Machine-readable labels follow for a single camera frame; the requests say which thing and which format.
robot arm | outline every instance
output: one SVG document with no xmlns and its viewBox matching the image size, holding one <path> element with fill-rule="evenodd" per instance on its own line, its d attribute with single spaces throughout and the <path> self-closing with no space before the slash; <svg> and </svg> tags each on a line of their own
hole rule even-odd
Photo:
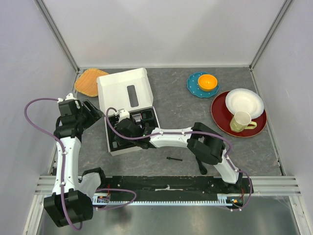
<svg viewBox="0 0 313 235">
<path fill-rule="evenodd" d="M 225 144 L 221 139 L 201 134 L 183 134 L 191 131 L 200 131 L 219 135 L 211 128 L 200 122 L 196 122 L 193 127 L 185 129 L 166 130 L 160 128 L 151 129 L 150 127 L 141 128 L 136 125 L 135 120 L 132 119 L 131 115 L 126 110 L 119 110 L 114 114 L 119 116 L 119 122 L 115 128 L 124 136 L 139 137 L 142 135 L 161 133 L 160 135 L 133 141 L 136 145 L 142 148 L 159 148 L 164 146 L 188 148 L 195 154 L 199 164 L 204 162 L 213 165 L 220 173 L 225 183 L 240 186 L 242 173 L 238 172 L 238 168 L 235 167 L 235 169 L 233 169 L 230 165 L 232 161 L 228 156 L 225 156 Z"/>
<path fill-rule="evenodd" d="M 105 175 L 101 168 L 87 170 L 82 181 L 78 180 L 78 154 L 83 131 L 98 121 L 102 112 L 88 100 L 81 103 L 69 94 L 65 100 L 58 101 L 61 116 L 56 123 L 54 136 L 65 147 L 65 169 L 62 169 L 63 156 L 61 145 L 57 142 L 58 165 L 52 195 L 44 199 L 44 208 L 58 227 L 68 225 L 61 203 L 61 184 L 64 184 L 65 203 L 72 223 L 92 219 L 92 197 L 101 185 L 105 185 Z M 64 182 L 61 173 L 64 171 Z"/>
</svg>

white bowl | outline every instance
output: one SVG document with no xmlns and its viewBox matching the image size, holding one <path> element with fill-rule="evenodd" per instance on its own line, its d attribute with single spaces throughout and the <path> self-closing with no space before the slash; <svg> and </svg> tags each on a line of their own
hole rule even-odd
<svg viewBox="0 0 313 235">
<path fill-rule="evenodd" d="M 227 109 L 232 114 L 238 111 L 246 111 L 252 119 L 259 117 L 264 111 L 262 99 L 255 92 L 244 88 L 230 91 L 225 102 Z"/>
</svg>

ceramic mug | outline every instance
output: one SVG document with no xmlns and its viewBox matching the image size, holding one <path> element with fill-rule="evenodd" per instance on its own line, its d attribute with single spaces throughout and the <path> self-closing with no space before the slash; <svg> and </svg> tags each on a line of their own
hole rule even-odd
<svg viewBox="0 0 313 235">
<path fill-rule="evenodd" d="M 257 123 L 251 121 L 251 116 L 245 111 L 238 111 L 230 121 L 230 129 L 233 132 L 241 132 L 245 129 L 254 129 Z"/>
</svg>

box lid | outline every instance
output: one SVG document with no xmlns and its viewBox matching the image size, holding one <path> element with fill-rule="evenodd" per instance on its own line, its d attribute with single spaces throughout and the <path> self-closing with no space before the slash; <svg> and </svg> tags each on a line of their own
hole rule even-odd
<svg viewBox="0 0 313 235">
<path fill-rule="evenodd" d="M 152 106 L 153 95 L 145 68 L 97 78 L 100 110 L 109 107 L 136 111 Z"/>
</svg>

white enclosure wall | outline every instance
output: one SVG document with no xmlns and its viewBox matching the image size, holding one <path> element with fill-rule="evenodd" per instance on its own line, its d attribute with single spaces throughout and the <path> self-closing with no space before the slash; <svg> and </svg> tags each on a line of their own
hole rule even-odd
<svg viewBox="0 0 313 235">
<path fill-rule="evenodd" d="M 80 67 L 248 65 L 283 0 L 45 0 Z"/>
<path fill-rule="evenodd" d="M 313 2 L 296 0 L 254 70 L 281 155 L 313 218 Z"/>
<path fill-rule="evenodd" d="M 64 97 L 75 72 L 33 0 L 3 1 L 0 22 L 0 234 L 20 235 L 54 145 L 26 122 L 24 106 L 39 97 Z M 29 113 L 49 131 L 59 114 L 52 101 L 34 104 Z"/>
</svg>

